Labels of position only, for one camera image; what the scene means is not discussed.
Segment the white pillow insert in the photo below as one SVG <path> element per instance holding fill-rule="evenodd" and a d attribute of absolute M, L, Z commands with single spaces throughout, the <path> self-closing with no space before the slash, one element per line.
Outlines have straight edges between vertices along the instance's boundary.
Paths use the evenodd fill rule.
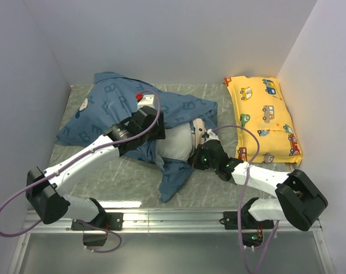
<path fill-rule="evenodd" d="M 162 158 L 187 161 L 196 149 L 192 122 L 165 130 L 165 139 L 156 143 L 156 154 Z"/>

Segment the blue cartoon print pillowcase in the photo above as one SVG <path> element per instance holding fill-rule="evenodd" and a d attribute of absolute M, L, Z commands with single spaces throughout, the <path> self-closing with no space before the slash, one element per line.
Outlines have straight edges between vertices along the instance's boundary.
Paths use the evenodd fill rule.
<path fill-rule="evenodd" d="M 196 148 L 203 143 L 203 134 L 218 123 L 217 102 L 193 95 L 180 95 L 161 91 L 149 83 L 127 78 L 115 72 L 94 75 L 89 91 L 74 116 L 60 129 L 56 143 L 63 146 L 90 145 L 104 130 L 137 110 L 135 96 L 146 90 L 154 91 L 164 113 L 165 130 L 192 122 L 196 135 Z M 188 161 L 162 158 L 156 154 L 157 141 L 148 141 L 126 156 L 146 163 L 154 163 L 162 172 L 159 185 L 160 201 L 168 202 L 186 183 L 194 169 Z"/>

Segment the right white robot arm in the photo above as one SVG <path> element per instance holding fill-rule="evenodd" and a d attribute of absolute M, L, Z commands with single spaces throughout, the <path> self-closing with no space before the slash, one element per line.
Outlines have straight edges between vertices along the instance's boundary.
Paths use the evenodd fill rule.
<path fill-rule="evenodd" d="M 233 181 L 273 196 L 253 198 L 243 206 L 241 220 L 247 228 L 261 221 L 286 220 L 298 230 L 308 231 L 328 207 L 327 199 L 303 171 L 279 172 L 250 165 L 242 158 L 229 157 L 219 140 L 200 144 L 188 163 L 197 170 L 212 169 L 224 182 Z"/>

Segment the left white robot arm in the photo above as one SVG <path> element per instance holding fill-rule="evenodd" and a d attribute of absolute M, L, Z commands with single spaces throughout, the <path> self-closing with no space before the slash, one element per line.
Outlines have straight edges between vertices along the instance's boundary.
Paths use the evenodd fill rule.
<path fill-rule="evenodd" d="M 35 167 L 27 174 L 26 198 L 43 224 L 65 217 L 84 222 L 91 229 L 107 229 L 105 209 L 94 199 L 71 196 L 73 187 L 99 165 L 134 151 L 147 141 L 165 138 L 164 114 L 150 106 L 106 129 L 89 146 L 44 171 Z"/>

